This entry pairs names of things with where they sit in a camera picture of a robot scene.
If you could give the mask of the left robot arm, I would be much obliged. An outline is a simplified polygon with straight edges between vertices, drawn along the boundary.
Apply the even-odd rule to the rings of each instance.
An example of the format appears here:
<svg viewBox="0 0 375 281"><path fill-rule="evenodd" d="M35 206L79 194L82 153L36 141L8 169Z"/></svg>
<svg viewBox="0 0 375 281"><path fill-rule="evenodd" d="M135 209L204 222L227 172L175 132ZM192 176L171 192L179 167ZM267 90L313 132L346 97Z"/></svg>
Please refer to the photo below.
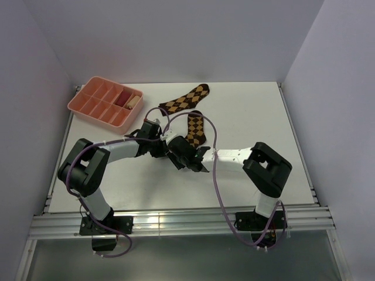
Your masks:
<svg viewBox="0 0 375 281"><path fill-rule="evenodd" d="M161 126L146 119L140 129L121 140L93 143L81 138L59 167L58 179L65 184L68 193L84 203L85 209L94 217L93 227L99 233L107 234L114 226L113 208L100 190L107 165L147 153L163 157L166 149L160 136Z"/></svg>

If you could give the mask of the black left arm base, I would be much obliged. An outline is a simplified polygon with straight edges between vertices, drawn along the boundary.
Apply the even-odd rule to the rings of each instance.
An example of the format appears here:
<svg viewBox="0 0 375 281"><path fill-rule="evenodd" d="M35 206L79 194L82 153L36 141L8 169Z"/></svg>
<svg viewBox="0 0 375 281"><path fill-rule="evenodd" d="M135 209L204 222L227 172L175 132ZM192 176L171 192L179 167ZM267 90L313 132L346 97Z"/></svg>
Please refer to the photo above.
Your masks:
<svg viewBox="0 0 375 281"><path fill-rule="evenodd" d="M81 219L80 236L91 237L91 247L96 252L107 253L117 246L121 234L132 233L134 218L132 216L114 216L105 221L99 221L99 226L90 216Z"/></svg>

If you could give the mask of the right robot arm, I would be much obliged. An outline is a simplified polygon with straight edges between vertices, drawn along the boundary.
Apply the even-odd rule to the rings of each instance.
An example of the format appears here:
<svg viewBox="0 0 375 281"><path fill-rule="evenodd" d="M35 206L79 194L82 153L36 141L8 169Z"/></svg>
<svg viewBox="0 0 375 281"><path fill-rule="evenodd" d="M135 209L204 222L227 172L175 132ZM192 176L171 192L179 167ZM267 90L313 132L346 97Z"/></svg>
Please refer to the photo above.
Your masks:
<svg viewBox="0 0 375 281"><path fill-rule="evenodd" d="M254 223L268 227L274 220L273 210L292 171L292 164L264 142L252 148L215 149L208 146L194 148L178 135L164 135L170 159L178 169L209 173L215 168L230 172L244 172L260 197L255 206Z"/></svg>

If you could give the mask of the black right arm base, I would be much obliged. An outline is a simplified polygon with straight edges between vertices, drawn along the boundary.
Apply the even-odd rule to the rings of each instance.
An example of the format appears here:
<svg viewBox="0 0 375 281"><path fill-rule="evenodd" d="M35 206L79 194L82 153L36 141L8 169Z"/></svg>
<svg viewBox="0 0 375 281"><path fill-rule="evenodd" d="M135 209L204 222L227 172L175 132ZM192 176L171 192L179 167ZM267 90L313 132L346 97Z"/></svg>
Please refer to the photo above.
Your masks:
<svg viewBox="0 0 375 281"><path fill-rule="evenodd" d="M234 222L234 227L238 231L247 232L259 232L258 234L252 234L251 238L255 242L264 230L268 222L268 218L260 216L255 211L252 212L237 212L235 213L236 220ZM287 221L284 217L282 211L276 211L270 225L268 226L268 231L265 234L262 241L258 244L259 247L264 248L265 246L273 246L277 242L277 231L286 229L288 226Z"/></svg>

